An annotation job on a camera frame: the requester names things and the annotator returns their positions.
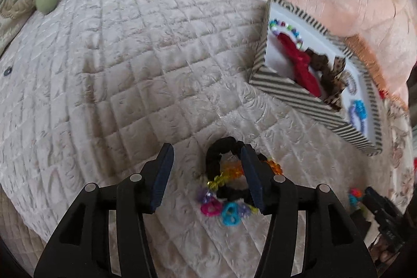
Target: open box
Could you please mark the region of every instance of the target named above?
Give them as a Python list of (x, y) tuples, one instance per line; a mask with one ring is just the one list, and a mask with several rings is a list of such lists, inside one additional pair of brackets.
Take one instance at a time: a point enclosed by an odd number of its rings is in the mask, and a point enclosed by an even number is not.
[[(301, 50), (309, 47), (318, 54), (327, 55), (329, 65), (333, 65), (336, 56), (346, 58), (345, 70), (354, 78), (357, 90), (354, 94), (347, 88), (342, 92), (344, 110), (333, 110), (322, 99), (294, 82), (293, 64), (282, 53), (282, 46), (269, 28), (273, 19), (297, 28), (303, 40)], [(285, 27), (280, 31), (287, 33)], [(311, 68), (310, 72), (318, 79), (318, 74)], [(366, 154), (375, 155), (382, 151), (376, 88), (365, 66), (339, 37), (331, 35), (326, 27), (287, 0), (268, 0), (249, 83), (315, 119)], [(361, 100), (366, 108), (364, 133), (350, 123), (347, 113), (353, 100)]]

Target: button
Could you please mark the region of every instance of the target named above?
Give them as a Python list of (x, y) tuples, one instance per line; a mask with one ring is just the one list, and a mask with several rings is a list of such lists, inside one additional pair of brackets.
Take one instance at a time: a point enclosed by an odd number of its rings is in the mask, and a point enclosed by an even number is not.
[(3, 73), (4, 76), (8, 76), (12, 73), (13, 67), (9, 66), (6, 71)]

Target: blue bead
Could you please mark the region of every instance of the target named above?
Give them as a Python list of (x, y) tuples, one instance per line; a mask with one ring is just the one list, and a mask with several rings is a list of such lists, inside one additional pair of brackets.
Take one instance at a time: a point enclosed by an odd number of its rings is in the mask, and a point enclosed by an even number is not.
[(237, 212), (238, 205), (235, 202), (228, 202), (224, 205), (222, 211), (223, 224), (234, 226), (240, 223), (240, 217)]
[(355, 100), (354, 105), (355, 105), (356, 114), (358, 115), (359, 119), (365, 120), (367, 114), (366, 114), (366, 108), (365, 108), (364, 102), (361, 100)]
[(357, 205), (358, 205), (358, 199), (355, 197), (355, 196), (353, 196), (353, 195), (351, 195), (351, 194), (349, 194), (349, 204), (352, 206), (352, 207), (356, 207)]

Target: red scrunchie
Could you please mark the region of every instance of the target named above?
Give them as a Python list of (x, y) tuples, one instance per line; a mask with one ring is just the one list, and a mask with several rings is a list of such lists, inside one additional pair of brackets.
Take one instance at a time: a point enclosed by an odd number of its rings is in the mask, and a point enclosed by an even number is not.
[(289, 36), (280, 33), (277, 38), (284, 46), (286, 55), (294, 64), (294, 76), (298, 85), (304, 87), (312, 95), (320, 97), (322, 92), (318, 86), (318, 81), (309, 71), (310, 56), (297, 48)]

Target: quilted bedspread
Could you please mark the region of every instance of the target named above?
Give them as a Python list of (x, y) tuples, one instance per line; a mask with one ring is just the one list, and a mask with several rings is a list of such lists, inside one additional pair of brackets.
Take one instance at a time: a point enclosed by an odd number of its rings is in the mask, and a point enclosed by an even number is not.
[[(269, 218), (225, 227), (195, 201), (216, 139), (251, 143), (293, 182), (329, 184), (345, 206), (350, 186), (386, 194), (385, 114), (384, 151), (367, 157), (247, 83), (265, 3), (60, 0), (35, 13), (0, 60), (13, 67), (0, 82), (0, 184), (24, 223), (47, 241), (87, 182), (115, 184), (169, 142), (165, 196), (145, 216), (160, 277), (253, 277)], [(299, 239), (303, 226), (300, 217)], [(294, 271), (301, 255), (300, 242)]]

